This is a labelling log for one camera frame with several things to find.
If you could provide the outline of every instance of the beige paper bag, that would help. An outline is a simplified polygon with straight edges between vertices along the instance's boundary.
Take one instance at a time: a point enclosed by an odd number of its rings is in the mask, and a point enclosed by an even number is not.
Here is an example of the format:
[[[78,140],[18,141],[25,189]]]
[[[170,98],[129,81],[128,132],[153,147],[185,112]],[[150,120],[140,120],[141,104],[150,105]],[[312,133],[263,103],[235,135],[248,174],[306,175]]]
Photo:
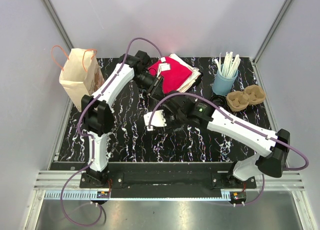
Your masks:
[[[64,66],[60,66],[59,82],[80,112],[82,97],[91,95],[105,82],[96,53],[95,49],[71,49],[69,56],[65,53],[67,61]]]

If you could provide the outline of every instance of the gray wall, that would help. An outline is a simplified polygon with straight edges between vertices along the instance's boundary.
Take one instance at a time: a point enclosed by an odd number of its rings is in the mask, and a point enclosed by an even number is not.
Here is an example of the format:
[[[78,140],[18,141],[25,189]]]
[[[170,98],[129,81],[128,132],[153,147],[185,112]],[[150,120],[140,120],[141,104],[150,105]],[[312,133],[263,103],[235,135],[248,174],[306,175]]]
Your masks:
[[[75,47],[119,57],[134,37],[163,53],[254,57],[285,0],[51,0]],[[138,49],[158,56],[147,43]]]
[[[17,230],[66,106],[50,57],[64,45],[41,0],[0,0],[0,12],[0,228]]]
[[[319,0],[294,0],[258,62],[279,128],[291,132],[293,146],[310,166],[301,172],[313,213],[320,223],[320,7]],[[303,160],[289,154],[292,166]]]

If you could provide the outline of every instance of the black marble tabletop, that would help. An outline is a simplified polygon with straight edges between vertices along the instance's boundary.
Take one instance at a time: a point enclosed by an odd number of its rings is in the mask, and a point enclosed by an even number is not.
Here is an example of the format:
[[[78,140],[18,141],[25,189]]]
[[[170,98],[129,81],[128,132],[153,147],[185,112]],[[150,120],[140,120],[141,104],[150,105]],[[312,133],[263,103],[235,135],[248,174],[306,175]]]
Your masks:
[[[217,72],[214,59],[183,58],[204,74],[202,82],[191,92],[207,99],[213,94],[212,84]],[[106,79],[114,70],[118,59],[99,59],[98,62]],[[238,69],[239,74],[233,85],[233,91],[258,84],[249,58],[242,58]],[[109,161],[236,161],[254,154],[252,149],[228,136],[189,125],[169,132],[158,129],[148,132],[143,115],[152,111],[156,103],[140,90],[135,82],[131,81],[124,87],[112,106],[115,125],[108,133],[106,156]],[[233,114],[260,127],[271,128],[263,104],[248,106],[245,110]],[[79,117],[80,113],[73,106],[58,161],[84,162],[89,158],[88,138],[80,137],[76,131]]]

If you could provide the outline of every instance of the orange bag handle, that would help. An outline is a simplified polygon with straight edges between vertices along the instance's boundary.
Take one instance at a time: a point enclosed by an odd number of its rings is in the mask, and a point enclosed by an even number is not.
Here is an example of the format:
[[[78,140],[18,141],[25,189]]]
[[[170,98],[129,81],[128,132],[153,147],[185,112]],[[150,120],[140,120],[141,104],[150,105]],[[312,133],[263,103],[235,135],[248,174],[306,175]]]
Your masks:
[[[82,57],[82,66],[83,66],[85,72],[88,72],[88,70],[85,68],[85,64],[84,64],[85,54],[86,54],[87,51],[95,51],[95,54],[91,57],[91,59],[93,57],[95,57],[95,55],[98,53],[98,51],[96,49],[87,49],[87,50],[84,51],[83,57]]]
[[[53,61],[62,69],[62,71],[64,70],[64,68],[61,66],[61,65],[59,65],[59,63],[55,60],[55,58],[54,58],[54,55],[53,55],[53,52],[54,52],[54,48],[55,47],[59,47],[61,50],[62,50],[62,52],[64,53],[64,55],[67,57],[67,59],[69,60],[69,56],[67,55],[67,53],[65,52],[65,50],[61,47],[61,46],[59,46],[59,45],[55,45],[55,46],[53,46],[52,48],[51,48],[51,58],[53,59]]]

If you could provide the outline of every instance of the red napkin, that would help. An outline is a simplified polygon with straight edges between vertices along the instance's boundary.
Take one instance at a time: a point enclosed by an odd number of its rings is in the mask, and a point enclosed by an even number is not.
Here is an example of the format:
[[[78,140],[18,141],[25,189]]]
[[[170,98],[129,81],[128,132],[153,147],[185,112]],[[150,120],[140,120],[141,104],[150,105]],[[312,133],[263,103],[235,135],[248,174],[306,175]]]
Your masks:
[[[160,73],[163,76],[163,92],[166,94],[170,91],[176,91],[188,79],[192,72],[170,57],[165,57],[165,62],[170,64],[171,68],[168,71],[162,71]],[[155,76],[157,74],[158,65],[161,63],[161,61],[158,61],[149,67],[151,75]]]

